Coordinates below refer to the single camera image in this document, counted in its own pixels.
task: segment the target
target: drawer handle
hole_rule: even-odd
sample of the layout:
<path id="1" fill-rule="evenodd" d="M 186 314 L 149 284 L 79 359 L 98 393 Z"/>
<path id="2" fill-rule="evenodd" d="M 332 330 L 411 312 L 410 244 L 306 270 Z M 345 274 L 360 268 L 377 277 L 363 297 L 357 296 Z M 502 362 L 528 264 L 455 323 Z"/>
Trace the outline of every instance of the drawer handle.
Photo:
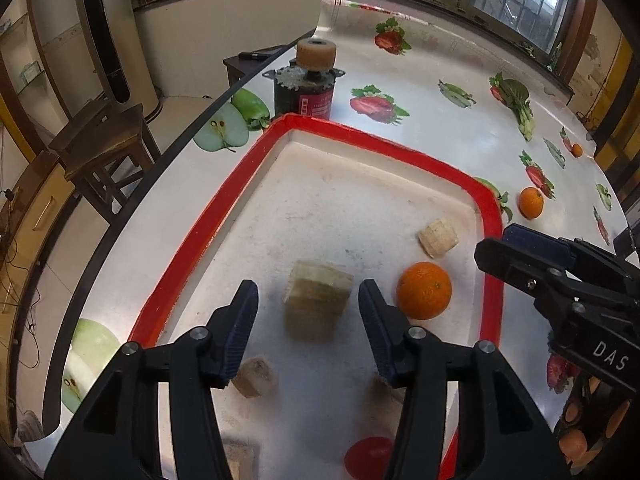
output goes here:
<path id="1" fill-rule="evenodd" d="M 53 197 L 49 198 L 49 201 L 47 202 L 47 205 L 44 206 L 44 209 L 42 210 L 42 213 L 40 213 L 40 217 L 38 218 L 38 221 L 36 222 L 36 225 L 34 225 L 33 228 L 31 229 L 32 231 L 37 231 L 38 230 L 38 226 L 40 225 L 40 221 L 42 220 L 43 216 L 47 212 L 47 209 L 49 209 L 49 206 L 51 204 L 53 204 L 55 201 L 56 200 Z"/>

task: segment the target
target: tray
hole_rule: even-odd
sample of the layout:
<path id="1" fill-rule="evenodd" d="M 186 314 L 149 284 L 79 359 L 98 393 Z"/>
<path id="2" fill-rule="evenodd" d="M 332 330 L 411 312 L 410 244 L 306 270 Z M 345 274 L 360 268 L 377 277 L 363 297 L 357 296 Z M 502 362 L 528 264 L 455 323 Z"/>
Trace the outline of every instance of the tray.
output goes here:
<path id="1" fill-rule="evenodd" d="M 300 116 L 275 121 L 228 177 L 191 229 L 143 307 L 130 339 L 174 340 L 228 304 L 243 278 L 258 285 L 260 307 L 245 357 L 263 355 L 278 388 L 245 399 L 214 390 L 223 438 L 254 446 L 259 479 L 338 479 L 342 458 L 366 436 L 393 437 L 401 405 L 376 380 L 357 307 L 357 285 L 377 281 L 394 303 L 401 272 L 429 260 L 415 234 L 452 220 L 460 243 L 438 263 L 454 293 L 446 312 L 420 322 L 443 340 L 498 342 L 502 283 L 478 271 L 475 244 L 499 236 L 492 193 L 425 154 L 363 132 Z M 301 338 L 285 323 L 282 297 L 296 260 L 339 265 L 354 274 L 345 313 L 330 341 Z M 174 478 L 168 390 L 160 391 L 164 474 Z M 447 396 L 446 447 L 457 426 L 456 384 Z M 442 475 L 452 473 L 454 446 Z"/>

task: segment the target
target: silver screw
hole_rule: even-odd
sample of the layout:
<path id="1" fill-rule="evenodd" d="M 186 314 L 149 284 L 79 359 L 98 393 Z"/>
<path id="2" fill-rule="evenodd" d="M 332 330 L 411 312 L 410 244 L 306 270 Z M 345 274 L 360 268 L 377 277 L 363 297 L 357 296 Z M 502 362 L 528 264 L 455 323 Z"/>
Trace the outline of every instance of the silver screw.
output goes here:
<path id="1" fill-rule="evenodd" d="M 197 326 L 189 332 L 191 339 L 195 339 L 196 341 L 206 338 L 207 335 L 209 335 L 209 330 L 207 330 L 205 326 Z"/>
<path id="2" fill-rule="evenodd" d="M 412 339 L 424 339 L 427 337 L 427 331 L 421 326 L 412 326 L 408 330 L 409 337 Z"/>
<path id="3" fill-rule="evenodd" d="M 495 345 L 486 339 L 478 343 L 478 348 L 485 354 L 492 354 L 495 352 Z"/>
<path id="4" fill-rule="evenodd" d="M 138 343 L 136 343 L 135 341 L 129 341 L 128 343 L 124 343 L 124 345 L 122 346 L 122 353 L 124 355 L 133 355 L 138 351 L 139 348 L 140 345 L 138 345 Z"/>

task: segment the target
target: orange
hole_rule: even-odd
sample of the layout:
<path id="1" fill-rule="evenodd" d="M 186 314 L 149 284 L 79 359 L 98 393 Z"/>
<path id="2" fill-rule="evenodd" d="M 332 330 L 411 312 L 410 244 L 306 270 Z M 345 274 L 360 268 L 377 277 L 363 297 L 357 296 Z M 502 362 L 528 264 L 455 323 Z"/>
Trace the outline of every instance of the orange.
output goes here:
<path id="1" fill-rule="evenodd" d="M 431 262 L 418 262 L 402 273 L 396 287 L 398 308 L 413 319 L 431 319 L 444 312 L 451 300 L 447 271 Z"/>
<path id="2" fill-rule="evenodd" d="M 545 205 L 545 199 L 537 187 L 526 187 L 520 192 L 518 197 L 518 209 L 524 218 L 533 220 L 538 218 L 542 213 Z"/>

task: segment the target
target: red label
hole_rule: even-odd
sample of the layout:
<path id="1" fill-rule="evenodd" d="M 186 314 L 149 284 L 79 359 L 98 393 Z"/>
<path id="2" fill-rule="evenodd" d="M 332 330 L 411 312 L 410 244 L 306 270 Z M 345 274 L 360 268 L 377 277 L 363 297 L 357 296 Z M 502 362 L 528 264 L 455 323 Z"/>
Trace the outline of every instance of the red label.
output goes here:
<path id="1" fill-rule="evenodd" d="M 328 119 L 331 114 L 331 101 L 334 89 L 316 95 L 301 95 L 298 101 L 298 113 L 308 117 Z"/>

